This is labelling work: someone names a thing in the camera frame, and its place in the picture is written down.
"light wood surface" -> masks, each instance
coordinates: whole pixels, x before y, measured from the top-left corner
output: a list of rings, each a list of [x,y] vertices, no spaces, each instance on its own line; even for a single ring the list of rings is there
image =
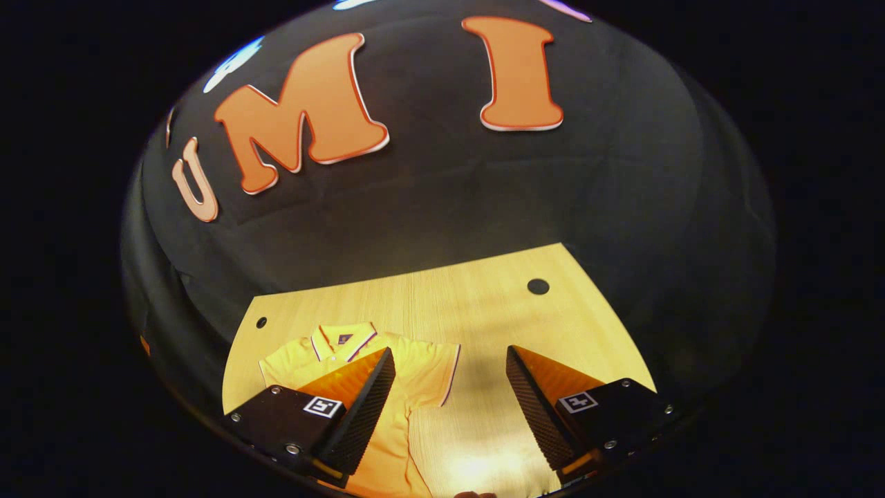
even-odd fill
[[[544,295],[527,289],[550,284]],[[259,329],[259,318],[267,319]],[[505,373],[506,348],[525,347],[603,382],[631,377],[654,390],[633,340],[561,245],[354,284],[256,297],[227,358],[230,412],[264,389],[258,361],[317,325],[371,321],[379,331],[459,343],[451,394],[410,418],[410,449],[434,496],[462,491],[533,497],[560,488]]]

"shirt collar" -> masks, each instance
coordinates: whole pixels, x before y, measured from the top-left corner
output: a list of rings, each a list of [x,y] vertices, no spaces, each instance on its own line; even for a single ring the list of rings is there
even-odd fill
[[[338,337],[350,335],[347,342],[338,346]],[[352,361],[370,340],[377,337],[378,331],[371,322],[353,325],[320,325],[311,335],[313,352],[317,361],[322,362],[329,356],[346,362]]]

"black background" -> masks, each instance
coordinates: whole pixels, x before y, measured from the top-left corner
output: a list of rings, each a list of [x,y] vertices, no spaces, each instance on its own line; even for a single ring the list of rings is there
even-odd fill
[[[885,177],[874,2],[579,2],[693,74],[758,155],[779,227],[766,330],[708,416],[599,495],[871,495]],[[225,54],[313,4],[15,3],[4,162],[7,348],[19,495],[295,494],[217,439],[150,369],[123,313],[119,207],[141,147]],[[476,490],[478,492],[494,490]]]

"yellow polo shirt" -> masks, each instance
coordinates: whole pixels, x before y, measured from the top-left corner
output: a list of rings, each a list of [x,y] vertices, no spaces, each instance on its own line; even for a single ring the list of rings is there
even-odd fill
[[[446,401],[460,344],[409,340],[378,332],[371,323],[321,325],[310,337],[289,342],[259,366],[265,386],[298,389],[384,347],[393,354],[396,378],[366,453],[345,491],[366,497],[430,496],[409,453],[409,415],[414,409],[440,407]]]

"orange letter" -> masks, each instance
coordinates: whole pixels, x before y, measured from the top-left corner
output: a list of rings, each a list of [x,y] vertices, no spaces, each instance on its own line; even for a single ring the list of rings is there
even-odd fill
[[[461,27],[486,43],[492,69],[492,100],[480,121],[497,131],[553,129],[562,124],[562,108],[550,97],[544,44],[553,35],[521,20],[470,17]]]
[[[184,152],[181,156],[184,157],[184,161],[175,161],[175,166],[172,167],[172,179],[178,184],[181,198],[183,198],[184,203],[188,205],[190,212],[200,221],[207,223],[211,222],[219,215],[219,202],[215,198],[215,193],[212,192],[209,180],[206,179],[206,173],[203,172],[203,167],[200,166],[200,159],[196,156],[195,136],[188,140],[184,145]],[[183,162],[188,163],[190,173],[194,176],[196,186],[199,187],[200,194],[203,196],[203,202],[196,200],[194,192],[190,191],[188,181],[184,178]]]
[[[289,68],[279,103],[248,85],[219,105],[215,120],[224,123],[247,194],[269,189],[279,179],[276,168],[258,156],[256,145],[292,173],[301,170],[305,117],[313,136],[308,152],[319,164],[387,144],[387,127],[369,117],[353,71],[353,54],[365,40],[359,33],[341,35],[304,51]]]

